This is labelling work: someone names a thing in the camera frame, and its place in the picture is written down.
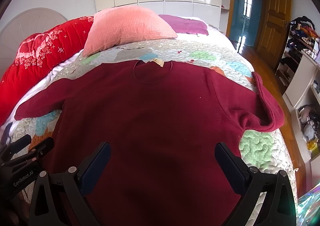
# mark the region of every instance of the black clamp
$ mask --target black clamp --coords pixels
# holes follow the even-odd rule
[[[13,155],[31,143],[31,136],[25,135],[0,150],[0,198],[10,200],[26,186],[35,181],[43,170],[38,160],[54,146],[47,138],[27,154],[12,159]]]
[[[81,226],[102,226],[84,196],[95,187],[110,155],[110,145],[102,142],[78,168],[70,167],[65,173],[50,175],[42,171],[33,190],[29,225],[71,225],[59,197],[59,193],[64,192]]]
[[[225,143],[218,143],[215,158],[233,191],[241,198],[222,226],[245,226],[260,193],[267,192],[254,226],[296,226],[296,211],[292,188],[286,171],[261,173],[236,157]]]

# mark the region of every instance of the pink pillow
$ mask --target pink pillow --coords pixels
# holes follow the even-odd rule
[[[131,42],[176,38],[177,34],[155,12],[139,6],[121,6],[94,15],[83,55]]]

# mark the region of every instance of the patchwork quilt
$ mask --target patchwork quilt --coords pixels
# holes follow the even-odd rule
[[[61,78],[76,79],[101,63],[116,63],[134,59],[147,62],[154,58],[211,68],[234,82],[256,91],[255,81],[251,74],[253,70],[250,70],[235,51],[219,45],[179,40],[135,42],[116,46],[87,58],[80,54],[73,63],[58,72],[52,82]],[[41,140],[52,135],[60,113],[60,110],[56,110],[42,117],[21,120],[12,134],[12,141],[16,141],[25,134],[30,134],[32,143],[29,148],[32,148]],[[239,144],[239,150],[242,159],[248,166],[256,166],[260,171],[267,173],[277,173],[280,169],[285,170],[288,173],[297,204],[295,171],[279,129],[270,133],[245,131]],[[32,195],[32,188],[33,186],[29,186],[26,189],[29,199]],[[264,197],[265,194],[260,195],[247,226],[254,224]]]

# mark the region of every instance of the white headboard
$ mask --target white headboard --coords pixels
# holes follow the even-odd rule
[[[30,9],[14,17],[0,32],[0,78],[13,63],[22,40],[66,21],[60,13],[48,8]]]

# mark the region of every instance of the clothing label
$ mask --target clothing label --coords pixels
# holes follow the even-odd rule
[[[156,62],[161,67],[163,67],[163,65],[164,65],[164,61],[161,59],[158,59],[156,57],[154,59],[152,59],[152,61]]]

